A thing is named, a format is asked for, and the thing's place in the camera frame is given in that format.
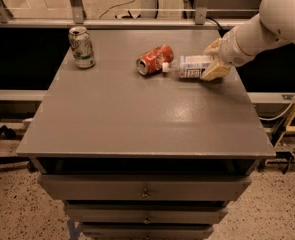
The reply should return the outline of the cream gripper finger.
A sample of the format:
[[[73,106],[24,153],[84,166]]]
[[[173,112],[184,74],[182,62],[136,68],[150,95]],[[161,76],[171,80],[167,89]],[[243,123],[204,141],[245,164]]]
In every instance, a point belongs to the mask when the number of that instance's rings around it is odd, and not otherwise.
[[[204,55],[210,55],[210,56],[215,56],[219,53],[219,47],[222,39],[217,38],[215,41],[213,41],[210,45],[208,45],[204,51]]]
[[[229,64],[226,64],[220,58],[215,58],[202,73],[200,79],[203,81],[212,81],[226,76],[230,70],[231,66]]]

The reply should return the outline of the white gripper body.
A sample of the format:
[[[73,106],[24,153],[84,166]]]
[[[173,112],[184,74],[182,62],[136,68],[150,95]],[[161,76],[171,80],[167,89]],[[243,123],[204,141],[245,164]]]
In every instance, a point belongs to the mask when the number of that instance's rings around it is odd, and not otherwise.
[[[226,64],[240,67],[252,61],[254,57],[247,55],[238,45],[236,26],[228,31],[221,39],[218,49],[218,57]]]

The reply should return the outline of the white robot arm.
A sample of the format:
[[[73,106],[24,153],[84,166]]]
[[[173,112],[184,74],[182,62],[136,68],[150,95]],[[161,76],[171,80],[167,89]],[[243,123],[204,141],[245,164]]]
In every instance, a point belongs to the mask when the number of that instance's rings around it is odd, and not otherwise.
[[[224,77],[232,66],[243,66],[259,53],[289,43],[295,45],[295,0],[261,0],[257,15],[233,27],[204,50],[213,61],[200,79]]]

